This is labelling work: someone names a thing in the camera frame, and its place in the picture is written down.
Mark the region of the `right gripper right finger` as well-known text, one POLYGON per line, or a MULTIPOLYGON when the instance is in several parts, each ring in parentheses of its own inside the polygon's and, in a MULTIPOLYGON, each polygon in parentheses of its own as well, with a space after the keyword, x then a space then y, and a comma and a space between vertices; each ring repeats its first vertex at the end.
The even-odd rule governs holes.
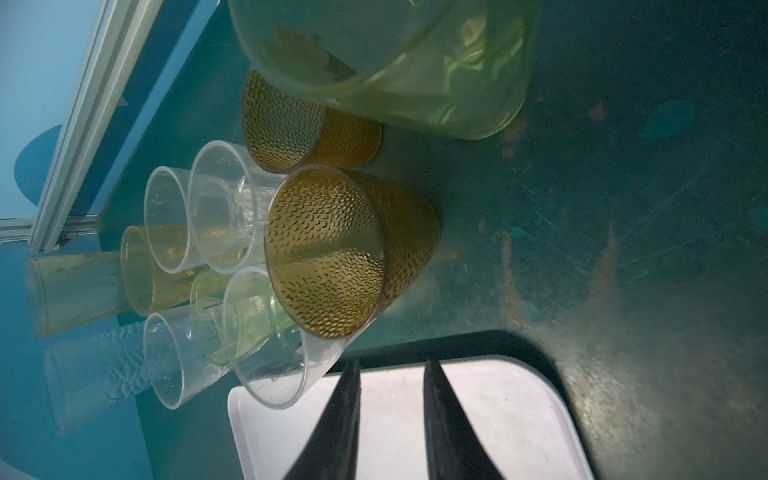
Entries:
POLYGON ((423 410, 429 479, 503 478, 437 360, 425 363, 423 410))

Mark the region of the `clear glass back left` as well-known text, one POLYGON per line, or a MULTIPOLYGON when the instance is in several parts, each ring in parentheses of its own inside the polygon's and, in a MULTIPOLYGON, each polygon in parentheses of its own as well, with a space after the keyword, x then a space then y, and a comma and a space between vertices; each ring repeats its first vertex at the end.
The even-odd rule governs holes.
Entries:
POLYGON ((190 171, 157 167, 144 194, 143 216, 154 260, 168 274, 202 266, 205 261, 188 222, 190 171))

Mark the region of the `right aluminium frame post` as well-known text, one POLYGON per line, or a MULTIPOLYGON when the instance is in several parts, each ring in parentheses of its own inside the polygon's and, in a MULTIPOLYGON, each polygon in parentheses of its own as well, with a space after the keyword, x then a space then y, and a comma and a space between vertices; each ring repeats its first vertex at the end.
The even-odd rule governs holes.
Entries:
POLYGON ((162 5, 162 0, 101 4, 30 229, 31 253, 49 253, 59 243, 162 5))

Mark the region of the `clear faceted glass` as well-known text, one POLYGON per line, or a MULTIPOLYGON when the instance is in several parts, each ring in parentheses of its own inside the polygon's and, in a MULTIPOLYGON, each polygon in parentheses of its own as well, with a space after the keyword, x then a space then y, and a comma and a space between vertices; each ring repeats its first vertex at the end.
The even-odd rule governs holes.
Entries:
POLYGON ((193 335, 190 307, 177 306, 149 315, 143 353, 151 386, 169 410, 178 409, 231 370, 208 359, 193 335))
POLYGON ((358 337, 323 339, 280 304, 267 272, 246 267, 229 280, 217 322, 222 346, 243 387, 261 404, 295 404, 358 337))

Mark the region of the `tall blue frosted glass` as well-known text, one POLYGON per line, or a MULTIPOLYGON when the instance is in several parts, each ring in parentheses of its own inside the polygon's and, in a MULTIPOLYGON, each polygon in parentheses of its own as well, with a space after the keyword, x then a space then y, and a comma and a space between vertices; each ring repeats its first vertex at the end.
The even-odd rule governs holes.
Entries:
POLYGON ((66 435, 150 387, 145 324, 58 343, 44 355, 44 375, 58 431, 66 435))

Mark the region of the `short orange glass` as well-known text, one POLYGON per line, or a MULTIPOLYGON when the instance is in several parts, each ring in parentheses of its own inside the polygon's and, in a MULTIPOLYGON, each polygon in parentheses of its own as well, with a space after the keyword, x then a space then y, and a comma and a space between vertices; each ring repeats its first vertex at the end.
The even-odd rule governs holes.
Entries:
POLYGON ((165 310, 189 300, 197 271, 168 274, 155 262, 145 229, 129 226, 120 247, 120 263, 126 297, 140 316, 165 310))

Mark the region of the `tall amber glass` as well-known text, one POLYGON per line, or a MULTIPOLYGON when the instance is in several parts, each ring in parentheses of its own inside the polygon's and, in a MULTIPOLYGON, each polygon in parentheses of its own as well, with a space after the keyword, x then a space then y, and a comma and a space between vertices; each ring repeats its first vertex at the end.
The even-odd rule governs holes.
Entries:
POLYGON ((131 308, 116 251, 30 258, 25 287, 30 321, 40 338, 131 308))

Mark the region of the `dark amber dimpled glass front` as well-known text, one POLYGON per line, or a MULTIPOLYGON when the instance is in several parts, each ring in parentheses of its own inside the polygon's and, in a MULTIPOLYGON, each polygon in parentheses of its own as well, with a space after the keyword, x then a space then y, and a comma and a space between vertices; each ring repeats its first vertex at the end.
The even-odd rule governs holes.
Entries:
POLYGON ((271 200, 266 265, 280 304, 308 333, 363 330, 418 278, 441 233, 424 196, 358 171, 314 165, 271 200))

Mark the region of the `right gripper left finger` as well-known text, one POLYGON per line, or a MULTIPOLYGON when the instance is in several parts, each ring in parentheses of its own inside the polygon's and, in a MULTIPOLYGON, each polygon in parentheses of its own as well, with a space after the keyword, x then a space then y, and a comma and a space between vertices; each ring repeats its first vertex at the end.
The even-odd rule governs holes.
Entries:
POLYGON ((301 454, 285 479, 355 479, 361 414, 361 368, 347 365, 301 454))

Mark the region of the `lilac plastic tray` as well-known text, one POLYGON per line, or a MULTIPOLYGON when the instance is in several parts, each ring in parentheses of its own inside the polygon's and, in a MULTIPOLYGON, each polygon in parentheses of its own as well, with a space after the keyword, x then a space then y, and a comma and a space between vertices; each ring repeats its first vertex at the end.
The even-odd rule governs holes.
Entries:
MULTIPOLYGON (((442 368, 490 459, 507 479, 590 479, 593 472, 564 400, 531 366, 509 357, 450 360, 442 368)), ((427 476, 421 363, 363 371, 360 479, 427 476)), ((297 403, 268 408, 243 387, 228 414, 247 479, 281 479, 307 443, 339 377, 297 403)))

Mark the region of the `back horizontal aluminium frame bar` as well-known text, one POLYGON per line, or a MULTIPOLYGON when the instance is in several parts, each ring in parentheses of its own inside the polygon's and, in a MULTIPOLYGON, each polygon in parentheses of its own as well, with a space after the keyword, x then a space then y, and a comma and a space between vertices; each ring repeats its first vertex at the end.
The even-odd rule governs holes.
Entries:
MULTIPOLYGON (((58 242, 65 242, 81 235, 93 235, 97 233, 97 215, 71 216, 63 226, 58 242)), ((26 242, 34 218, 17 218, 1 220, 1 243, 26 242)))

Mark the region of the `dark amber dimpled glass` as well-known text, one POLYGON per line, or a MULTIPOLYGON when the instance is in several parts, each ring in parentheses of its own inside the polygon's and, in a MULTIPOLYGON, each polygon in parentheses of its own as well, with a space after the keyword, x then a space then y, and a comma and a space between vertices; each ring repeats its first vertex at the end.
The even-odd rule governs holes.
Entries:
POLYGON ((363 330, 418 278, 441 233, 424 196, 358 171, 314 165, 271 200, 266 265, 280 304, 308 333, 363 330))
POLYGON ((360 167, 383 137, 380 123, 290 97, 255 70, 245 77, 240 123, 250 156, 278 174, 310 164, 360 167))

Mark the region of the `tall green glass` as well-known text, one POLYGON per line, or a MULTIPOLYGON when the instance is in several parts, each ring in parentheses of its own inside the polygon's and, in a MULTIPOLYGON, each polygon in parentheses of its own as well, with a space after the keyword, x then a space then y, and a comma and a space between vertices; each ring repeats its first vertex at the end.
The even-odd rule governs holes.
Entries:
POLYGON ((531 84, 536 1, 232 1, 253 67, 290 96, 465 140, 506 128, 531 84))

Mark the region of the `dark amber dimpled glass back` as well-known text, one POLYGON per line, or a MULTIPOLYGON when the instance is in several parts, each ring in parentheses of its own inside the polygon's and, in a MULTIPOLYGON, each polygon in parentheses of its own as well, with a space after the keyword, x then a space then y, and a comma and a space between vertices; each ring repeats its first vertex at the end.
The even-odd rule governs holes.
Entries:
POLYGON ((290 97, 255 70, 245 77, 240 123, 250 156, 278 174, 310 164, 360 167, 383 137, 380 123, 290 97))

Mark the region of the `small green glass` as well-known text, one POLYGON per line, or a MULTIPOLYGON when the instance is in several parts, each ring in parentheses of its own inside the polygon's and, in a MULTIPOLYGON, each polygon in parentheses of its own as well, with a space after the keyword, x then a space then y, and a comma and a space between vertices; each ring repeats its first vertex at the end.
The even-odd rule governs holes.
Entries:
POLYGON ((192 340, 222 366, 297 329, 268 273, 258 267, 232 275, 211 270, 197 275, 190 291, 190 318, 192 340))

